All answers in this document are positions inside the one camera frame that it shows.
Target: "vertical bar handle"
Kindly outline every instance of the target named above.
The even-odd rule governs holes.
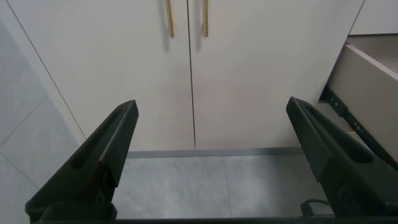
[[[203,36],[209,36],[209,0],[203,0]]]
[[[166,2],[167,21],[169,22],[169,36],[173,38],[174,24],[173,24],[172,3],[171,0],[165,0],[165,2]]]

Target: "floor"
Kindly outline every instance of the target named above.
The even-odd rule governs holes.
[[[297,217],[326,199],[304,154],[127,159],[120,218]],[[329,207],[321,213],[331,213]]]

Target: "drawer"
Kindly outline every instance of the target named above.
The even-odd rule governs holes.
[[[350,37],[328,88],[398,161],[398,36]]]

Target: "white cabinet door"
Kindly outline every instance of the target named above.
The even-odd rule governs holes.
[[[349,34],[398,34],[398,1],[365,0]]]
[[[285,107],[313,105],[363,0],[189,0],[197,149],[298,146]]]
[[[135,99],[130,150],[194,149],[187,2],[9,0],[88,137],[119,104]]]

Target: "cable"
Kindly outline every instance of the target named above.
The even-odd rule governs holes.
[[[300,208],[301,208],[301,212],[303,214],[303,217],[312,217],[315,216],[315,214],[313,213],[313,210],[311,208],[310,203],[312,202],[316,202],[316,203],[324,203],[325,205],[329,205],[329,202],[325,201],[325,200],[320,200],[320,199],[308,199],[306,201],[304,201],[303,203],[301,203]]]

